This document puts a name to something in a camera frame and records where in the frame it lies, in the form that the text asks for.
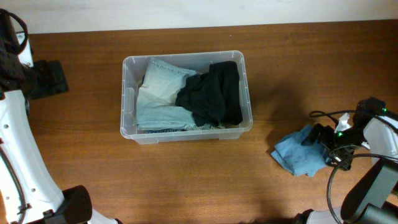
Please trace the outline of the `light blue cloth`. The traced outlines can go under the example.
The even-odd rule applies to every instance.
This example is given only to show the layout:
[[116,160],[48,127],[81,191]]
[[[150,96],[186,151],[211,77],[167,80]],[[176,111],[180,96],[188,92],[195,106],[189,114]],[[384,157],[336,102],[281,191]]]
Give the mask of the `light blue cloth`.
[[274,147],[271,156],[294,176],[306,174],[313,177],[330,162],[326,149],[319,143],[303,146],[302,141],[310,134],[311,125],[283,137]]

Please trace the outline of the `light wash jeans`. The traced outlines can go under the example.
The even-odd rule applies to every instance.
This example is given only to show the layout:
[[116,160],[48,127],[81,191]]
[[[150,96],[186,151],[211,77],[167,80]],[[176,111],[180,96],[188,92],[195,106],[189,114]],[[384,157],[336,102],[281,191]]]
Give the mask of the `light wash jeans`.
[[137,128],[141,131],[223,129],[222,125],[197,126],[192,112],[175,104],[177,93],[185,86],[186,79],[197,73],[152,57],[138,90]]

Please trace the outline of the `dark blue jeans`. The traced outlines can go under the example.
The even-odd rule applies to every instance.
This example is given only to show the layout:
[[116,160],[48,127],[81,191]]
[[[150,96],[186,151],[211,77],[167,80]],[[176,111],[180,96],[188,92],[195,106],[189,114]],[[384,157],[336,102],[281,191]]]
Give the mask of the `dark blue jeans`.
[[174,133],[174,132],[184,132],[187,131],[186,129],[149,129],[145,130],[147,134],[156,134],[156,133]]

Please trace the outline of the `black garment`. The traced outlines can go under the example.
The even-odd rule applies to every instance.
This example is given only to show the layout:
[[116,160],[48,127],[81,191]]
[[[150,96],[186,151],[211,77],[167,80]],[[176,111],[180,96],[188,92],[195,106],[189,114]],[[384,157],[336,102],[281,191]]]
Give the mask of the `black garment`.
[[239,71],[236,62],[226,61],[210,65],[209,72],[218,79],[225,112],[222,123],[238,125],[243,121],[239,100]]

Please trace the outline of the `dark garment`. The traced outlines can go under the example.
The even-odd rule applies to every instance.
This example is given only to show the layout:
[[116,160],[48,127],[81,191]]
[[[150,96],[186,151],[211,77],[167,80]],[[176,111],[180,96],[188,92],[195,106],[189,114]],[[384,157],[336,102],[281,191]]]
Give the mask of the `dark garment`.
[[175,105],[190,111],[197,126],[219,126],[226,113],[220,79],[210,72],[188,77]]

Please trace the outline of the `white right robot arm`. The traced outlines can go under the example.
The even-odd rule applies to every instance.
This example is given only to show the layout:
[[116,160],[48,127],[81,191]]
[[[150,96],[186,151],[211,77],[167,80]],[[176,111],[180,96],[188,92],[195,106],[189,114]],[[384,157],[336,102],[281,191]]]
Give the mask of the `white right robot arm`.
[[[397,194],[397,115],[374,97],[361,100],[352,112],[352,127],[339,131],[317,123],[302,141],[304,146],[320,143],[331,159],[326,190],[330,215],[335,223],[397,223],[397,206],[387,201]],[[377,161],[347,194],[337,215],[331,204],[333,178],[338,169],[350,169],[363,142],[369,145],[366,157]]]

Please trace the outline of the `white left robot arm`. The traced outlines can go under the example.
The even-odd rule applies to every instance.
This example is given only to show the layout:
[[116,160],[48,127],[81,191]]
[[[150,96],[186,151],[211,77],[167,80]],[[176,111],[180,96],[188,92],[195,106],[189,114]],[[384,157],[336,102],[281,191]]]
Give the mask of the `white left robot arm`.
[[1,9],[1,195],[8,223],[113,223],[97,212],[87,189],[61,190],[49,174],[32,134],[30,100],[69,90],[61,63],[20,61],[30,50],[25,22]]

